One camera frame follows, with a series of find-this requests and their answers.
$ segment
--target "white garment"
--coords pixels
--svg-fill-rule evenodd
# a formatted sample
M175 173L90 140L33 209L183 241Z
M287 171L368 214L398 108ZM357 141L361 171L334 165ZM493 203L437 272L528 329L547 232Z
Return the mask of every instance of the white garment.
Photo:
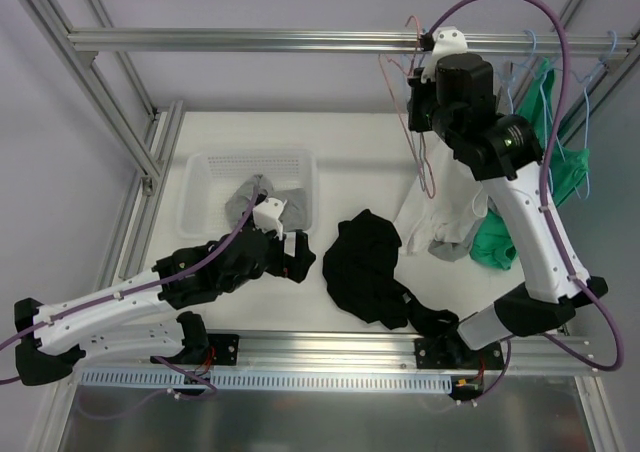
M469 167L453 160L453 151L435 132L425 133L425 143L436 195L429 199L416 177L393 223L404 255L427 250L432 240L463 242L473 224L487 215L488 196ZM431 188L428 170L426 177Z

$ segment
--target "aluminum frame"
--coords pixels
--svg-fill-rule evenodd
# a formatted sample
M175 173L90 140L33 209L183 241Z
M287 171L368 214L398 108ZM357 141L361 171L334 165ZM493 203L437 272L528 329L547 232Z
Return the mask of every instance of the aluminum frame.
M415 36L407 31L402 32L337 32L337 31L283 31L283 30L198 30L198 29L109 29L111 21L100 0L87 0L92 12L103 29L73 29L69 19L56 0L19 0L32 20L38 26L45 38L65 64L70 74L83 90L102 120L111 132L118 138L131 156L141 174L132 179L127 198L121 208L120 220L111 240L109 257L103 267L100 284L111 281L116 268L117 258L125 243L126 230L135 207L136 195L142 193L139 186L140 178L148 176L153 179L152 188L155 190L156 201L161 199L164 178L169 169L171 154L175 147L175 140L179 131L171 126L165 129L161 137L161 160L151 154L151 141L157 125L155 109L151 103L140 77L133 64L124 52L129 50L200 50L200 51L258 51L258 52L349 52L349 53L406 53L412 52L415 46ZM562 16L563 21L571 20L578 7L584 0L569 0ZM480 54L527 55L531 49L531 41L526 35L491 35L467 34L470 50ZM640 61L640 48L636 47L638 33L628 37L621 37L618 46L612 54L612 63L619 62L617 67L611 67L609 73L603 73L594 81L589 90L593 110L599 108L610 97L611 92L629 75L629 72ZM577 56L599 57L610 49L609 37L571 37L572 52ZM558 42L554 36L538 37L538 54L546 55L558 50ZM113 92L93 63L98 51L117 51L118 60L125 74L138 93L140 102L150 117L148 134L142 139L130 125L122 107ZM176 107L172 107L172 117L175 117ZM183 116L183 105L179 114ZM584 123L585 108L580 100L571 108L564 126L569 128L568 139L576 133ZM174 118L167 120L168 124L175 124ZM145 203L151 199L142 196ZM157 204L152 207L141 207L139 212L143 219L133 224L134 236L138 236L142 224L148 225L150 235L157 212ZM142 240L140 251L131 251L127 267L131 270L135 264L144 260L148 236ZM287 360L288 367L293 369L317 368L327 370L336 367L336 361L346 361L349 367L362 370L380 370L380 368L396 368L405 373L414 373L408 365L413 354L409 348L411 336L399 339L393 334L375 334L359 337L357 334L338 334L322 337L318 334L288 333L245 333L245 366L252 368L281 367L282 356ZM565 338L578 349L584 349L585 341L580 338ZM569 357L564 356L555 348L548 348L550 344L540 341L515 340L513 367L514 374L571 374L576 378L583 407L587 414L587 421L594 437L599 437L596 447L601 450L617 450L621 442L617 437L615 424L608 415L606 398L602 393L599 378L590 377L594 374ZM52 385L48 390L47 402L43 416L39 418L39 430L32 437L29 450L55 450L60 443L64 422L66 421L71 400L77 385L77 378L70 378Z
M87 3L96 21L102 27L113 27L113 22L111 21L111 18L109 17L109 13L107 12L106 7L102 3L102 0L85 0L85 2ZM131 61L129 54L127 54L126 52L117 52L116 61L118 62L118 64L120 65L120 68L124 72L125 77L129 82L129 85L138 95L138 100L140 101L140 104L144 108L145 112L147 113L147 116L150 119L152 119L156 115L156 112L157 112L156 107L151 102L151 97L149 96L149 92L147 92L147 89L142 83L142 79L138 75L138 72L136 71L135 67L133 66L133 62Z
M289 29L134 29L78 28L68 34L77 51L145 52L336 52L405 54L415 50L415 33L403 31L350 32ZM469 51L483 55L528 55L527 34L465 33ZM611 37L570 36L572 54L600 57L611 50ZM620 37L612 57L626 57L636 42ZM560 50L556 35L537 36L536 54Z
M155 158L162 165L160 180L153 191L142 194L142 201L136 212L131 237L127 242L124 260L120 267L119 276L122 279L133 277L140 273L144 267L144 260L151 241L151 233L158 215L167 175L169 175L169 169L171 168L173 152L178 143L184 114L185 107L182 100L171 103L160 132L160 142L155 153Z
M576 377L587 426L596 452L625 452L627 449L615 422L600 377Z
M71 24L56 0L19 0L62 63L85 93L100 118L118 138L144 175L160 178L160 167L136 134L122 106L106 85L93 60L76 51L67 35Z

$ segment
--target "white cable tray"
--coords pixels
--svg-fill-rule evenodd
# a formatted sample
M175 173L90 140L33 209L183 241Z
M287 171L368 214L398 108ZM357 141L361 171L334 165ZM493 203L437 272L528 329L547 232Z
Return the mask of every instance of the white cable tray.
M81 385L135 388L202 388L185 384L172 370L93 367L82 372ZM321 372L264 372L216 370L211 383L224 390L281 390L307 392L381 392L449 394L451 378L443 375L334 374Z

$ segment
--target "metal bar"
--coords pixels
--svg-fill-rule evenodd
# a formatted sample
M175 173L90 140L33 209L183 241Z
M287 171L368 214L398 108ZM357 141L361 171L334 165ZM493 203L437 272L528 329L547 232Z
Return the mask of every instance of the metal bar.
M79 377L74 374L47 386L24 450L51 452L59 449L78 383Z
M413 344L415 339L421 338L417 334L209 332L240 335L237 364L240 370L400 374L415 374L418 370ZM580 353L590 352L583 338L562 336L560 339ZM542 337L517 338L512 344L509 375L573 377L597 374ZM420 373L456 375L460 371L439 369L420 370Z
M144 267L144 259L149 249L151 241L151 233L158 215L162 192L171 168L171 160L173 152L178 142L182 120L184 119L184 103L180 101L173 102L167 117L165 118L162 131L160 132L160 142L156 158L162 164L162 175L160 180L155 184L153 194L143 196L142 202L138 207L136 217L133 223L131 237L127 241L127 248L124 252L124 260L120 267L120 277L127 279L138 274Z
M576 387L596 452L624 452L620 432L612 420L600 377L576 377Z
M527 55L531 38L512 35L465 34L471 52L479 54ZM415 34L399 32L349 32L284 29L128 29L79 28L69 34L76 50L196 51L196 52L348 52L411 53ZM575 55L598 57L611 48L611 38L569 38ZM635 42L621 37L615 57L625 57ZM559 50L555 35L538 37L537 53Z
M106 7L102 0L85 0L91 13L95 17L96 21L103 27L113 27L113 22L109 17ZM145 109L148 116L153 117L155 115L155 108L151 103L151 97L142 83L142 79L138 75L129 54L126 52L116 52L116 60L124 72L129 85L136 91L138 99Z
M149 121L147 132L145 134L144 143L147 148L151 149L151 144L158 130L159 116ZM125 195L124 200L120 206L118 212L118 220L116 226L109 240L109 247L107 249L107 257L105 258L100 274L98 275L98 281L95 290L102 290L110 287L113 283L113 279L116 276L116 270L118 268L118 261L124 247L125 240L127 238L127 231L129 229L129 223L133 217L133 211L135 209L136 199L138 194L141 193L140 181L141 174L139 171L134 171L129 183L129 188Z
M140 137L129 127L127 121L123 120L115 97L104 88L93 68L87 67L83 63L80 54L69 42L64 20L58 16L56 6L52 5L49 0L19 1L49 41L102 120L132 156L136 165L145 174L158 180L160 169L153 161L151 153L144 147Z
M62 10L62 7L60 6L60 3L58 2L58 0L47 0L47 2L51 5L53 10L55 11L55 19L59 20L62 23L62 25L64 26L64 29L67 32L70 32L73 29L73 25L71 24L71 21L69 20L67 15L64 13L64 10Z
M640 37L640 31L636 31L634 38ZM587 89L591 115L593 115L613 93L613 91L629 77L630 72L637 67L640 62L640 47L635 47L629 55L617 64L615 70L606 70L601 73ZM584 97L580 98L571 106L560 123L561 138L565 144L569 143L582 130L587 118L587 104Z
M562 23L563 27L568 27L571 24L577 12L585 2L586 0L567 0L567 2L562 7L562 11L560 12L560 22ZM536 60L534 60L534 62L531 64L532 70L537 70L540 66L540 63L541 58L537 57ZM513 100L515 109L520 107L520 104L522 104L522 101L524 100L529 87L531 87L532 82L533 77L531 76L531 74L526 74L520 82Z

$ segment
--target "black mount bracket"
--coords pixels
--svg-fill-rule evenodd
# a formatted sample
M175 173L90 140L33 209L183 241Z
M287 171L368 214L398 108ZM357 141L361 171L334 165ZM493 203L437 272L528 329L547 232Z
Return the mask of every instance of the black mount bracket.
M462 355L440 354L438 344L441 339L420 338L413 341L418 370L447 369L447 370L475 370L480 368L481 359L486 370L502 370L504 359L500 344L494 342L480 350L466 350Z
M207 334L209 345L215 350L211 365L235 366L238 363L240 336L237 334Z

